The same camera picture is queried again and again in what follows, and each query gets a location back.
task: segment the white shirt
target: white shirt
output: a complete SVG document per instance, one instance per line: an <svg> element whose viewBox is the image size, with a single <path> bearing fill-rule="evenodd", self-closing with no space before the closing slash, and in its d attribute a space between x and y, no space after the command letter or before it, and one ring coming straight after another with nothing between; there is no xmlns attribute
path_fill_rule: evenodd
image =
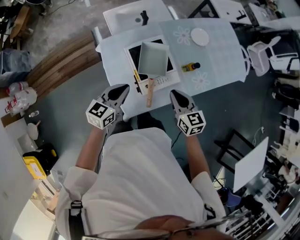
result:
<svg viewBox="0 0 300 240"><path fill-rule="evenodd" d="M81 199L86 234L133 229L155 216L176 215L206 220L204 203L218 218L224 207L209 175L202 172L190 184L171 152L171 139L158 128L115 134L103 148L99 174L78 167L67 173L55 211L60 234L69 239L70 203Z"/></svg>

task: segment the sleeve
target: sleeve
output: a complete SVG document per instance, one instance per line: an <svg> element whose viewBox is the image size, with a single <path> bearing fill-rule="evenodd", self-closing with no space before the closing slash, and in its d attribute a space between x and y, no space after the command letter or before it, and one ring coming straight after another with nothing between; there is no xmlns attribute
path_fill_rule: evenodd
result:
<svg viewBox="0 0 300 240"><path fill-rule="evenodd" d="M55 209L55 223L57 229L66 240L70 239L68 210L74 200L81 200L82 196L94 185L98 174L87 169L73 166L68 170L61 188Z"/></svg>
<svg viewBox="0 0 300 240"><path fill-rule="evenodd" d="M207 172L201 172L200 174L198 174L192 180L191 184L202 198L204 204L207 204L213 208L216 214L216 218L222 218L226 216L221 199L217 191L215 190L210 176ZM218 229L222 232L225 232L226 225L222 225Z"/></svg>

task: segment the white dish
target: white dish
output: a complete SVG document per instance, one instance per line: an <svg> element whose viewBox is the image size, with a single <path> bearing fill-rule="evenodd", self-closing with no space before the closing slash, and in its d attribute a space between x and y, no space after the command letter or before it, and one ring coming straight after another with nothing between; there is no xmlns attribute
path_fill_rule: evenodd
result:
<svg viewBox="0 0 300 240"><path fill-rule="evenodd" d="M210 41L207 32L201 28L194 28L191 31L191 38L199 46L206 46Z"/></svg>
<svg viewBox="0 0 300 240"><path fill-rule="evenodd" d="M169 45L142 42L138 73L149 78L166 76L169 58Z"/></svg>

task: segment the white tablecloth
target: white tablecloth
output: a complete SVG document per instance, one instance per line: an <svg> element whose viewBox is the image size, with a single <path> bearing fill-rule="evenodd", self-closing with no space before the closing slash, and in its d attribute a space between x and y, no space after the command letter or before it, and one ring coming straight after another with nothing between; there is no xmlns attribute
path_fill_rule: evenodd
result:
<svg viewBox="0 0 300 240"><path fill-rule="evenodd" d="M190 32L194 28L202 28L208 33L210 42L206 47L197 46L191 40ZM147 108L146 96L135 90L133 71L124 48L158 35L163 35L170 46L180 83L155 91L152 107ZM129 95L122 105L125 119L169 104L172 89L193 96L232 82L244 82L246 79L238 38L230 23L223 19L196 18L152 23L108 37L100 43L100 47L110 85L130 85ZM190 62L199 62L200 69L183 73L181 66Z"/></svg>

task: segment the sink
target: sink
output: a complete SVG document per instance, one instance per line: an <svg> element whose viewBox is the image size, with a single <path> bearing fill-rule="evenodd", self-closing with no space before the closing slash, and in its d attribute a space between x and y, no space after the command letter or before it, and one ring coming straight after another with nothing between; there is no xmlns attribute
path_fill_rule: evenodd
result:
<svg viewBox="0 0 300 240"><path fill-rule="evenodd" d="M141 0L113 8L103 13L112 35L140 27L142 11L147 12L148 23L172 20L172 16L162 0Z"/></svg>

